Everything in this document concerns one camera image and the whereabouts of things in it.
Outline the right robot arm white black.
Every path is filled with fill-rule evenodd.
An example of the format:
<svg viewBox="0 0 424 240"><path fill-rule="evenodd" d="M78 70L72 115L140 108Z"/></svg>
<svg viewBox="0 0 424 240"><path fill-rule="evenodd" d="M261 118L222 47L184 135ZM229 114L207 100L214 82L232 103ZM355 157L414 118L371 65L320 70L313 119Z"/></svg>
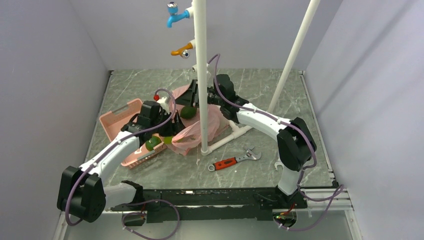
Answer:
<svg viewBox="0 0 424 240"><path fill-rule="evenodd" d="M306 122L300 117L293 120L277 117L255 107L236 94L227 74L214 77L214 85L207 88L207 103L219 106L227 120L256 129L277 143L283 170L275 200L280 207L289 207L295 201L305 163L316 158L317 146Z"/></svg>

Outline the light green fake fruit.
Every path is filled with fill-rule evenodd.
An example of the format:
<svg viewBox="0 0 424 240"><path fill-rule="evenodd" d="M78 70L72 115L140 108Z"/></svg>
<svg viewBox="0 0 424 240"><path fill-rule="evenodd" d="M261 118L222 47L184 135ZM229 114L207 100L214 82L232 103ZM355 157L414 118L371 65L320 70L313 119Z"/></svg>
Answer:
<svg viewBox="0 0 424 240"><path fill-rule="evenodd" d="M173 136L164 136L163 142L166 145L171 145L173 143Z"/></svg>

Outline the pink plastic bag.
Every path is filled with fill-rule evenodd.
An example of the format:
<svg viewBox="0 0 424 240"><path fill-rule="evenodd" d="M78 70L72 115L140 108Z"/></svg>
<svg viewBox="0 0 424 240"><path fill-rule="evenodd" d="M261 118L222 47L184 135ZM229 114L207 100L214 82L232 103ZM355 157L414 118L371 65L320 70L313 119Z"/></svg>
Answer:
<svg viewBox="0 0 424 240"><path fill-rule="evenodd" d="M207 106L207 141L211 142L229 127L229 121L223 116L220 107L209 104ZM186 156L188 152L202 143L200 111L192 119L183 119L185 129L173 136L172 144L165 144L177 154Z"/></svg>

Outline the dark green fake lime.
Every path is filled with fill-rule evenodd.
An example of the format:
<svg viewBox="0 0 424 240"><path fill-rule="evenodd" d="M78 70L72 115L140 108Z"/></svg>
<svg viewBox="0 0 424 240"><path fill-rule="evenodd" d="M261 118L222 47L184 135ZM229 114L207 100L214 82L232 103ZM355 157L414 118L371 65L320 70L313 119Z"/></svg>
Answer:
<svg viewBox="0 0 424 240"><path fill-rule="evenodd" d="M154 150L154 148L157 146L157 145L159 145L159 144L161 144L162 143L162 140L161 140L161 138L160 137L158 137L158 136L152 136L148 141L146 141L145 142L145 148L148 150L148 151L153 151Z"/></svg>

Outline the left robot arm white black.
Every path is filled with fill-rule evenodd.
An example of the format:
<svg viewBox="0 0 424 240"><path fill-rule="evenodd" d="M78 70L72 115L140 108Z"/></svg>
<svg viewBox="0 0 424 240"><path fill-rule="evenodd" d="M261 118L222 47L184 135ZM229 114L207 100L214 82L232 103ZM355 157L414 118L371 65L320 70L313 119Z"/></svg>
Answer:
<svg viewBox="0 0 424 240"><path fill-rule="evenodd" d="M92 223L104 209L119 205L139 209L145 200L141 185L124 180L104 187L104 180L154 134L171 136L181 128L183 124L175 102L169 110L164 103L143 102L140 112L122 126L116 138L101 152L79 167L68 166L62 172L56 206L65 212L67 223L70 226L81 221Z"/></svg>

